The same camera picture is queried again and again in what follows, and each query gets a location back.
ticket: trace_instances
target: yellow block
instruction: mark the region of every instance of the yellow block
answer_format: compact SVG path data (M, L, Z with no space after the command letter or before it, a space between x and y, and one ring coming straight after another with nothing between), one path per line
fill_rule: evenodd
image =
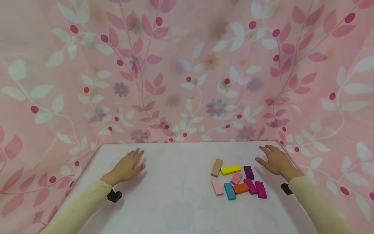
M228 175L228 174L235 173L237 171L242 171L242 169L240 168L240 165L232 165L232 166L229 166L229 167L222 167L221 168L221 173L224 176Z

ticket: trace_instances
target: cream sleeve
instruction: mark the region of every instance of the cream sleeve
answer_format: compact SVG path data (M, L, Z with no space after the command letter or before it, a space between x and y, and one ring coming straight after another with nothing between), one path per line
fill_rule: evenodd
M57 214L41 234L77 234L87 220L100 209L112 186L99 180L79 198Z
M354 234L346 221L319 193L308 177L293 178L288 187L309 215L318 234Z

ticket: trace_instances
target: rectangular block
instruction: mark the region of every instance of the rectangular block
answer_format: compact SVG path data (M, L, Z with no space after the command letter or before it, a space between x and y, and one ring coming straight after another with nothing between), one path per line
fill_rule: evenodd
M226 194L227 194L227 198L229 200L235 200L236 199L236 195L235 195L235 191L233 189L232 184L231 183L224 183L223 186L225 188L225 191L226 191Z
M223 163L223 161L219 158L217 158L215 160L213 170L212 170L212 173L211 173L212 176L218 177L218 175L220 174L220 169L222 167L222 163Z
M256 185L256 189L258 191L258 194L257 194L258 197L259 198L267 198L264 183L261 182L261 181L256 181L255 185Z
M235 172L233 178L231 179L231 183L233 183L234 185L237 185L239 184L240 180L242 179L243 177L243 174L240 173L240 172Z
M232 173L235 173L237 171L242 171L242 169L240 168L240 165L232 165L232 166L229 166L229 167L222 167L221 168L221 173L222 175L228 175L228 174L232 174Z
M251 166L244 166L244 173L247 178L250 178L251 180L255 179Z
M247 186L248 186L248 188L249 188L249 193L250 193L251 195L257 193L257 188L256 188L256 186L253 184L253 181L252 181L250 178L244 179L243 181L244 181L244 183L247 184Z
M241 194L241 193L249 191L248 185L246 183L240 183L238 185L234 185L233 189L235 191L235 194Z
M223 188L222 188L222 186L220 184L220 181L218 179L212 180L212 185L213 185L215 195L217 197L223 195Z

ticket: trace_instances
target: blue block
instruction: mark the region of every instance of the blue block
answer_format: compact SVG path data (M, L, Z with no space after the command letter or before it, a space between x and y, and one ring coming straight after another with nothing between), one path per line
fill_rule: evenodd
M233 185L231 183L224 183L223 186L225 188L227 198L229 200L235 200L236 199L236 194L235 194L235 191L233 189Z

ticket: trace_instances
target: hand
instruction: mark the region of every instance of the hand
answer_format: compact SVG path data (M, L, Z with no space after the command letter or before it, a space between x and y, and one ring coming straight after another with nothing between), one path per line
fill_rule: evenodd
M265 145L265 147L260 146L259 148L265 153L268 162L259 157L255 159L268 171L274 175L282 176L288 182L295 177L304 176L304 174L292 164L286 153L272 145Z
M129 152L110 172L105 174L101 180L111 186L115 186L119 182L132 179L145 168L144 164L135 167L143 153L144 151L139 152L139 148Z

